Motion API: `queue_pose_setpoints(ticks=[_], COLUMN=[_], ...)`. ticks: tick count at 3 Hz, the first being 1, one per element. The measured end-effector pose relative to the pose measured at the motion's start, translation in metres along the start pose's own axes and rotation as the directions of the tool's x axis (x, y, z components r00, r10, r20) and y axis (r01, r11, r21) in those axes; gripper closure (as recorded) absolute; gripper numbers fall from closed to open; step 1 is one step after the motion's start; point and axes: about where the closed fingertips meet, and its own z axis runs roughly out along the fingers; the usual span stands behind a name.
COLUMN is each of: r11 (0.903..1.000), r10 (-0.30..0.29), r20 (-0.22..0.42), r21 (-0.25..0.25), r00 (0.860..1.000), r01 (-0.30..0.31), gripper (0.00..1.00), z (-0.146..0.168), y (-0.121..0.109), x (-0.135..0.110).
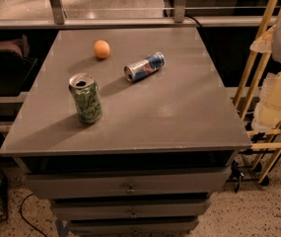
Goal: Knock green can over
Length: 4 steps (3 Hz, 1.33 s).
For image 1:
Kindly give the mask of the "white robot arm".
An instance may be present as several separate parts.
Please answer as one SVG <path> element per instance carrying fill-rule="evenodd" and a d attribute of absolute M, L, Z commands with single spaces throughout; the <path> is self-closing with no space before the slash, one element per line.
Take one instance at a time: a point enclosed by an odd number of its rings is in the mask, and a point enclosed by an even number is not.
<path fill-rule="evenodd" d="M 281 64 L 281 18 L 266 33 L 255 40 L 251 50 L 269 53 Z M 263 80 L 259 101 L 255 106 L 251 128 L 258 132 L 273 129 L 281 121 L 281 70 L 269 72 Z"/>

